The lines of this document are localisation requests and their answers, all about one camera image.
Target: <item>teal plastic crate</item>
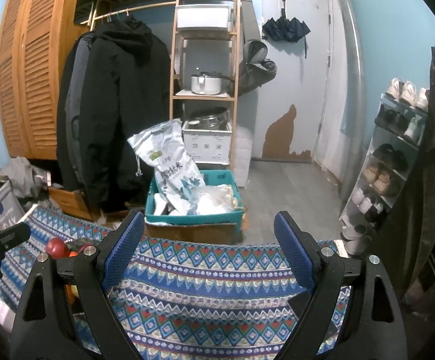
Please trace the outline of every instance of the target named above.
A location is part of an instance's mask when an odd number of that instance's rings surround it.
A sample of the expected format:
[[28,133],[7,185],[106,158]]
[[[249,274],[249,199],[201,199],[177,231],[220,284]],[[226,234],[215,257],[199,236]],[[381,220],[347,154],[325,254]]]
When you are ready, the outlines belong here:
[[[202,170],[202,176],[206,185],[222,185],[229,184],[232,186],[234,197],[241,202],[236,183],[234,182],[233,174],[230,170]],[[146,220],[150,223],[164,222],[176,226],[195,226],[195,225],[212,225],[222,223],[235,223],[236,227],[234,232],[238,234],[241,229],[241,221],[243,210],[236,210],[226,214],[216,215],[185,215],[185,216],[169,216],[169,215],[153,215],[155,204],[154,194],[158,193],[158,186],[156,179],[153,178],[151,187],[149,188],[149,195],[146,201]]]

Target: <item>gray floor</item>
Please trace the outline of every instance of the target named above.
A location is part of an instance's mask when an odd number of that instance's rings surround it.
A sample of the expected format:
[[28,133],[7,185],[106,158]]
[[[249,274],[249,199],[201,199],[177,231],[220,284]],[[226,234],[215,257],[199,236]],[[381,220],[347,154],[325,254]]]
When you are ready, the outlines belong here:
[[273,221],[279,211],[288,211],[316,240],[340,238],[338,189],[316,165],[252,161],[240,194],[250,220],[242,245],[276,242]]

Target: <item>gray storage box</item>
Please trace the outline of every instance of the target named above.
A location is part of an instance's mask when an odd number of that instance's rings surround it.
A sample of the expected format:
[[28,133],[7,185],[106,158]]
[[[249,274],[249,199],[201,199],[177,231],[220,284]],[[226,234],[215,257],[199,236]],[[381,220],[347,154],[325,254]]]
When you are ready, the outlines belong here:
[[3,208],[0,215],[0,231],[3,231],[15,225],[24,216],[24,210],[13,193],[10,181],[6,181],[0,188],[0,202]]

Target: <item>patterned tablecloth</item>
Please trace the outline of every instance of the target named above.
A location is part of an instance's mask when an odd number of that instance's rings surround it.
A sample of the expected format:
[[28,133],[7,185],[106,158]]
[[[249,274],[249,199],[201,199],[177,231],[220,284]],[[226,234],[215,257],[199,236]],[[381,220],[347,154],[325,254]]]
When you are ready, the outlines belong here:
[[[102,240],[109,229],[36,207],[29,242],[2,262],[0,297],[16,310],[37,255],[52,237]],[[337,251],[333,241],[320,241]],[[279,245],[235,247],[143,237],[120,285],[109,295],[145,359],[273,359],[297,319],[287,300],[303,291]],[[342,325],[350,288],[341,288],[330,323]],[[98,352],[84,315],[83,344]],[[331,349],[337,335],[322,343]]]

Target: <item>gray slipper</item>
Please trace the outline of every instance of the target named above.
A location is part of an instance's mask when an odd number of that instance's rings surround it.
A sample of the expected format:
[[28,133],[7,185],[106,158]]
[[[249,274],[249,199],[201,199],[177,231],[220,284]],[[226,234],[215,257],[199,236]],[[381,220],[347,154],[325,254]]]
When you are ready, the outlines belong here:
[[371,237],[369,235],[365,235],[361,239],[355,239],[353,241],[349,241],[348,243],[346,243],[344,247],[349,255],[360,256],[366,251],[371,241],[372,241]]
[[354,241],[355,239],[361,239],[367,233],[368,230],[364,225],[357,225],[356,227],[348,226],[341,232],[341,237],[346,241]]

